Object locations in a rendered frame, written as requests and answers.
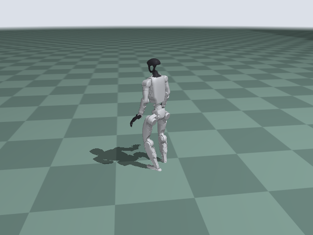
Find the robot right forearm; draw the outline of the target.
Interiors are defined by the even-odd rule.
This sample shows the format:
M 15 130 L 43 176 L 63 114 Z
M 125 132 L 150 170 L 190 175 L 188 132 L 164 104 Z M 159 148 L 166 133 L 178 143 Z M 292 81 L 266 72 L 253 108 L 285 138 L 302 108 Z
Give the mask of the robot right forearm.
M 162 107 L 163 107 L 163 108 L 165 107 L 168 98 L 169 98 L 169 95 L 168 95 L 168 96 L 165 96 L 165 99 L 164 99 L 164 101 L 162 102 Z

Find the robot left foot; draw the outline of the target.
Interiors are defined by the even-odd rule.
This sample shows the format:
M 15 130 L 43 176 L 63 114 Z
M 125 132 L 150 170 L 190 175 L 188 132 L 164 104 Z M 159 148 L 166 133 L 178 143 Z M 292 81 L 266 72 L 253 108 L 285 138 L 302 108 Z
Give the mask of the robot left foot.
M 150 169 L 153 169 L 153 170 L 156 170 L 156 171 L 162 171 L 161 168 L 158 167 L 158 169 L 156 169 L 153 165 L 147 165 L 147 168 L 150 168 Z

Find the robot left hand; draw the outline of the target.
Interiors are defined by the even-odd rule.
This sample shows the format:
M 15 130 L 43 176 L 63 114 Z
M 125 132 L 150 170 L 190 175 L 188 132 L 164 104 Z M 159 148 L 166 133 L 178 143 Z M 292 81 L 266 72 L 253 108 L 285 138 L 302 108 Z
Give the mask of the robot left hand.
M 136 115 L 132 120 L 131 120 L 131 122 L 130 122 L 130 126 L 132 127 L 132 124 L 133 124 L 133 122 L 134 121 L 136 121 L 137 119 L 140 119 L 141 118 L 141 115 Z

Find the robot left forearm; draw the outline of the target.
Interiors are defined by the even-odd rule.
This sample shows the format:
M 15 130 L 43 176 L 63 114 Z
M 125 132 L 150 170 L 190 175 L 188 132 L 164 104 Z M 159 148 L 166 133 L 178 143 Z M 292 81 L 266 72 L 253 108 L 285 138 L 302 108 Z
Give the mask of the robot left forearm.
M 141 115 L 141 118 L 143 117 L 143 114 L 144 114 L 144 111 L 145 111 L 145 108 L 146 108 L 146 104 L 143 104 L 143 102 L 144 102 L 144 99 L 142 98 L 141 99 L 141 103 L 140 103 L 140 108 L 139 108 L 139 111 L 138 111 L 138 115 Z

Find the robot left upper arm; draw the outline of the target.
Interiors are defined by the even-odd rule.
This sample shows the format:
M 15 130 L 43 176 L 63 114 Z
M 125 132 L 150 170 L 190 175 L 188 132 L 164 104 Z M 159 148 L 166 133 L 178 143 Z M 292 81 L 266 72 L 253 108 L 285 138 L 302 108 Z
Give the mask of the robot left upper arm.
M 143 94 L 143 99 L 144 99 L 143 104 L 149 103 L 148 95 L 149 95 L 149 87 L 150 86 L 151 86 L 151 79 L 143 80 L 143 82 L 142 82 L 142 87 L 143 87 L 142 94 Z

